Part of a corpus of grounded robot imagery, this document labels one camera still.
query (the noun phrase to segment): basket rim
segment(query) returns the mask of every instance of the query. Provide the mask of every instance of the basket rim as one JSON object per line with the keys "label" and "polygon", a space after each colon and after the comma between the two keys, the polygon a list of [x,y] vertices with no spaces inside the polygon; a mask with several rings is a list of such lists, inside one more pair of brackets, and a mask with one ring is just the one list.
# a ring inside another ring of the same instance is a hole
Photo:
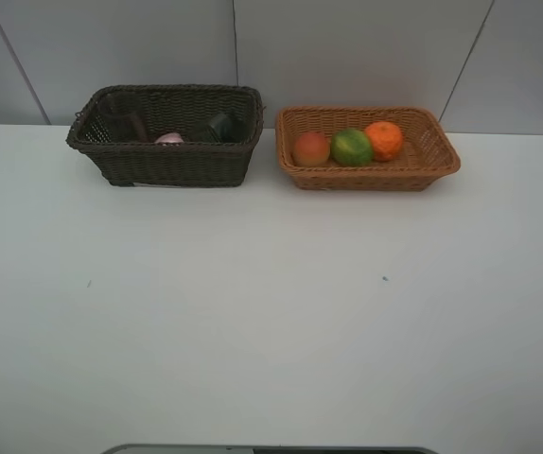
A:
{"label": "basket rim", "polygon": [[[89,114],[96,107],[96,103],[105,95],[113,92],[119,91],[139,91],[139,92],[160,92],[160,91],[211,91],[211,92],[241,92],[250,96],[255,103],[255,114],[256,119],[254,122],[254,130],[249,135],[248,139],[244,142],[223,142],[223,143],[213,143],[213,142],[182,142],[180,144],[155,144],[155,143],[139,143],[139,142],[93,142],[89,140],[79,139],[79,131],[84,126],[86,119]],[[73,148],[77,149],[80,152],[82,148],[88,147],[88,152],[106,152],[112,151],[111,148],[117,150],[118,147],[131,147],[131,148],[145,148],[145,149],[182,149],[186,147],[207,147],[210,149],[221,149],[227,151],[228,148],[235,148],[236,151],[239,151],[241,148],[252,147],[255,145],[261,132],[263,131],[263,101],[261,100],[261,94],[255,89],[247,86],[238,86],[238,85],[221,85],[221,84],[196,84],[196,83],[180,83],[180,84],[166,84],[166,85],[110,85],[98,89],[93,95],[89,98],[84,107],[76,113],[76,120],[70,126],[70,131],[68,132],[67,138],[65,140],[66,144]]]}
{"label": "basket rim", "polygon": [[[288,113],[291,112],[383,112],[387,110],[403,111],[403,112],[417,112],[421,113],[428,122],[434,128],[436,134],[440,137],[443,145],[448,150],[450,157],[452,158],[452,164],[449,166],[430,166],[419,167],[417,169],[409,168],[406,166],[384,166],[384,167],[348,167],[348,166],[336,166],[336,167],[301,167],[291,164],[288,160],[289,151],[285,149],[284,137],[285,126],[284,119]],[[411,106],[325,106],[325,105],[310,105],[310,106],[289,106],[281,109],[276,116],[275,124],[275,137],[276,137],[276,151],[278,154],[278,161],[282,169],[293,177],[332,177],[341,174],[342,178],[349,177],[374,177],[383,176],[389,177],[445,177],[451,175],[461,168],[461,158],[457,154],[456,150],[448,140],[446,133],[440,126],[439,121],[435,118],[433,113],[429,110],[421,107]]]}

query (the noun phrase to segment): orange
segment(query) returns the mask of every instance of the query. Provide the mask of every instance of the orange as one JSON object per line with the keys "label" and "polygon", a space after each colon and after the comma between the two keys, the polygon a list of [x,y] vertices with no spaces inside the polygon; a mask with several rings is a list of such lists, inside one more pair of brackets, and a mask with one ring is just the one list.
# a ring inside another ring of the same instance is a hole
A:
{"label": "orange", "polygon": [[317,167],[328,161],[330,145],[321,132],[305,132],[294,144],[292,157],[301,167]]}
{"label": "orange", "polygon": [[375,151],[375,161],[395,159],[404,146],[404,135],[395,123],[377,121],[364,130]]}

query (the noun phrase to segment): table surface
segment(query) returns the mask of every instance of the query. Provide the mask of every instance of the table surface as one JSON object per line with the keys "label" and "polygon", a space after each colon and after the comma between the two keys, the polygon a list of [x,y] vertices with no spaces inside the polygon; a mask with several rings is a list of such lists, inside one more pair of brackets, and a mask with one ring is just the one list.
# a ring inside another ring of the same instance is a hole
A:
{"label": "table surface", "polygon": [[116,188],[0,126],[0,453],[543,452],[543,137],[451,134],[421,193]]}

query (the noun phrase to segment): light brown wicker basket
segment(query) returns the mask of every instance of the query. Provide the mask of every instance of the light brown wicker basket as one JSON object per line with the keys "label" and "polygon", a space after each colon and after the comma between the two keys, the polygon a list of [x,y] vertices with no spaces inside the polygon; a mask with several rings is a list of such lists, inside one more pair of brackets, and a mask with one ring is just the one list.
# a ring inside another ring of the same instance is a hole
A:
{"label": "light brown wicker basket", "polygon": [[[395,160],[365,167],[343,167],[330,160],[322,167],[299,167],[292,147],[307,131],[331,137],[345,128],[363,130],[375,121],[392,121],[404,133],[404,148]],[[412,107],[288,107],[277,117],[276,148],[280,166],[301,189],[422,191],[456,172],[461,160],[433,115]]]}

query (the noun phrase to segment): wicker basket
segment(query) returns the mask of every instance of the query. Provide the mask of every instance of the wicker basket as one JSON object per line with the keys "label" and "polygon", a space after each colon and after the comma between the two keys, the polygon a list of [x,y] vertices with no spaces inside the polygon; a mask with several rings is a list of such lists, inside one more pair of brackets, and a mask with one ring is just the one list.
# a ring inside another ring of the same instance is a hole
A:
{"label": "wicker basket", "polygon": [[[404,148],[397,159],[365,167],[343,167],[332,160],[322,167],[294,164],[292,147],[300,134],[320,131],[330,137],[345,128],[363,130],[374,121],[392,121],[402,129]],[[461,166],[440,124],[423,109],[289,107],[278,115],[275,134],[280,166],[301,189],[422,191]]]}
{"label": "wicker basket", "polygon": [[[120,121],[122,118],[106,116],[101,109],[106,96],[118,94],[130,95],[136,104],[131,107],[134,112],[125,115],[124,122]],[[244,136],[239,142],[153,143],[172,131],[186,137],[219,113],[233,115],[244,123]],[[135,126],[133,129],[127,118]],[[77,114],[67,144],[91,158],[102,175],[116,186],[143,183],[229,187],[244,181],[262,128],[261,96],[251,88],[126,85],[95,93]]]}

